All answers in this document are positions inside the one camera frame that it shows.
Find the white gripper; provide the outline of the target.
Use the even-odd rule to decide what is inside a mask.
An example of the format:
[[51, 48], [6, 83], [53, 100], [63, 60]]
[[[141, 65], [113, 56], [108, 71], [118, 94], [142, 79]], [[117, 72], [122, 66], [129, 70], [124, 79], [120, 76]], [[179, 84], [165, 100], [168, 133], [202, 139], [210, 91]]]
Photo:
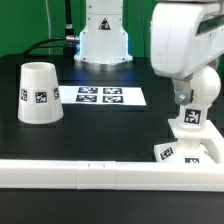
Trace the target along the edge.
[[174, 78], [176, 104], [186, 106], [192, 102], [190, 74], [222, 54], [223, 0], [166, 1], [155, 6], [151, 21], [151, 64], [157, 75]]

